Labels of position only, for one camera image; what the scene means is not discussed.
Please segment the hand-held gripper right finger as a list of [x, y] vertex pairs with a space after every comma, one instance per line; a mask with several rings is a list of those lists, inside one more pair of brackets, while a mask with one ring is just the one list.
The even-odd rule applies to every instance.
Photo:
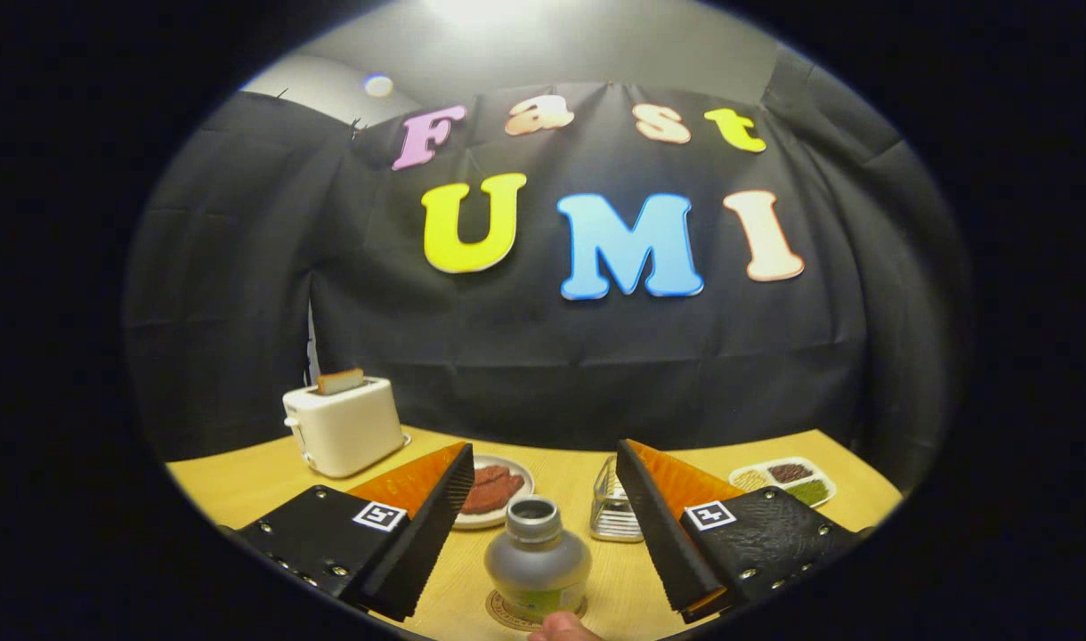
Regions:
[[738, 490], [631, 439], [618, 442], [616, 474], [685, 623], [771, 599], [864, 539], [775, 483]]

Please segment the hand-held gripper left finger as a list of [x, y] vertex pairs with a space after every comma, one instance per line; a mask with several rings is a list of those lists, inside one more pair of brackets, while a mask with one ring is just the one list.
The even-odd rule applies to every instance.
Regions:
[[473, 447], [452, 443], [348, 491], [314, 483], [235, 540], [307, 588], [404, 621], [471, 488]]

